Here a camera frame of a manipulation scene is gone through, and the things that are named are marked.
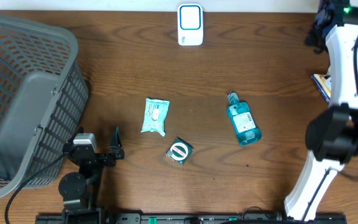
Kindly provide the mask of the teal wet wipes pack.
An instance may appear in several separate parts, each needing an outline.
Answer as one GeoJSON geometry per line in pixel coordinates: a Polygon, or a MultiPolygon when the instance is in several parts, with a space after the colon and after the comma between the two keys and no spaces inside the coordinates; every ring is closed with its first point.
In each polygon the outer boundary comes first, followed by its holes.
{"type": "Polygon", "coordinates": [[[156,132],[164,137],[166,135],[165,119],[169,106],[170,101],[147,98],[141,132],[156,132]]]}

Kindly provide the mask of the yellow snack bag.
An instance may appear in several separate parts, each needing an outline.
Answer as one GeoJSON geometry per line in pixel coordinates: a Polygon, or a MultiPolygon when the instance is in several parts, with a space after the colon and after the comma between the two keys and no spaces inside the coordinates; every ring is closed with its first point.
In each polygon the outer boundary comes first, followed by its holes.
{"type": "Polygon", "coordinates": [[[322,97],[329,103],[331,99],[331,76],[314,74],[311,78],[315,82],[322,97]]]}

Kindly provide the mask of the blue mouthwash bottle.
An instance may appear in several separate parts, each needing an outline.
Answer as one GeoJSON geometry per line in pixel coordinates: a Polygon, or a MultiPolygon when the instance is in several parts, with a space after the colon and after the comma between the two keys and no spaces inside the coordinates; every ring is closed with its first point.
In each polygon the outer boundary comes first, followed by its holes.
{"type": "Polygon", "coordinates": [[[235,91],[229,91],[226,96],[229,102],[227,115],[234,127],[239,144],[246,146],[259,141],[262,133],[253,119],[249,104],[241,101],[235,91]]]}

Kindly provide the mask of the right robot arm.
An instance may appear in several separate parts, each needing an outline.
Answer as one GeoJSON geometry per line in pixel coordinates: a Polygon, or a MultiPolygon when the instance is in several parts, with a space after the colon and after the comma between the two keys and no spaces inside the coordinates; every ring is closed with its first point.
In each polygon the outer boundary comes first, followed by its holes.
{"type": "Polygon", "coordinates": [[[284,200],[284,220],[290,223],[316,220],[317,207],[337,175],[358,181],[343,171],[358,156],[358,7],[320,0],[305,44],[317,54],[329,54],[331,96],[327,110],[306,130],[306,162],[284,200]]]}

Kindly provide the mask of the green round-label box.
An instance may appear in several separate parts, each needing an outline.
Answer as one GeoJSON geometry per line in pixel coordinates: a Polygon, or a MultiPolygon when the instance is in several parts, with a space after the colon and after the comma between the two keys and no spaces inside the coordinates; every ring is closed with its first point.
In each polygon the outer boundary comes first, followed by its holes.
{"type": "Polygon", "coordinates": [[[190,158],[194,147],[182,138],[176,138],[165,155],[181,166],[190,158]]]}

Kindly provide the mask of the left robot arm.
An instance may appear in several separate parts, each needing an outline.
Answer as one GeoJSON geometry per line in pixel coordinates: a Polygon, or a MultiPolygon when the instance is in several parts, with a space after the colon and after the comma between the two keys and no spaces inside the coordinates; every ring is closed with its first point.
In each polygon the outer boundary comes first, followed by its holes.
{"type": "Polygon", "coordinates": [[[105,167],[114,167],[125,153],[116,126],[111,136],[109,153],[97,153],[94,134],[84,133],[80,127],[63,147],[63,155],[79,167],[62,177],[58,190],[63,197],[63,223],[114,223],[114,217],[98,207],[99,189],[105,167]]]}

